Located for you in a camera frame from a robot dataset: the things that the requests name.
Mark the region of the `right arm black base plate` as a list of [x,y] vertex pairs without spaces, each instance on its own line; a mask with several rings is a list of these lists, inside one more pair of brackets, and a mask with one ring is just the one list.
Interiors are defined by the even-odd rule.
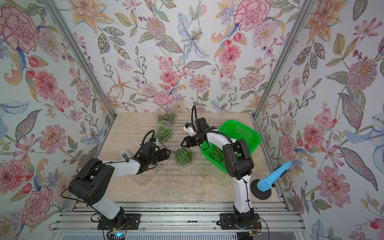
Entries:
[[250,216],[237,217],[232,214],[220,214],[220,219],[216,221],[216,225],[221,227],[222,230],[261,230],[262,224],[258,214]]

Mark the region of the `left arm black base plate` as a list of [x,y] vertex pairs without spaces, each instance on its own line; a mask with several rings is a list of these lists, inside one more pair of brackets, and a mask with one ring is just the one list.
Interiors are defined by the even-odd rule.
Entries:
[[141,221],[141,214],[124,214],[116,216],[113,220],[101,216],[98,223],[98,230],[138,230]]

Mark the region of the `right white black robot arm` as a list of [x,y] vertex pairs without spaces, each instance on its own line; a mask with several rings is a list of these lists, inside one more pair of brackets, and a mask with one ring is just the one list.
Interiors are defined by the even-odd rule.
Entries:
[[181,147],[200,147],[203,143],[214,145],[223,152],[226,171],[233,179],[235,202],[233,218],[239,228],[253,221],[255,212],[250,198],[250,178],[254,162],[245,140],[235,140],[216,127],[210,127],[205,118],[197,117],[197,107],[191,110],[191,122],[185,124],[186,136]]

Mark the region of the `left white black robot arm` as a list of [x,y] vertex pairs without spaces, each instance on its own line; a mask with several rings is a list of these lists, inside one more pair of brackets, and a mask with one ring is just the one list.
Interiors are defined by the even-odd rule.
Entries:
[[68,191],[102,217],[121,223],[125,219],[124,210],[106,193],[110,181],[118,177],[140,175],[151,166],[168,160],[170,155],[171,150],[157,140],[155,131],[151,130],[133,156],[123,153],[122,159],[116,162],[90,159],[70,182]]

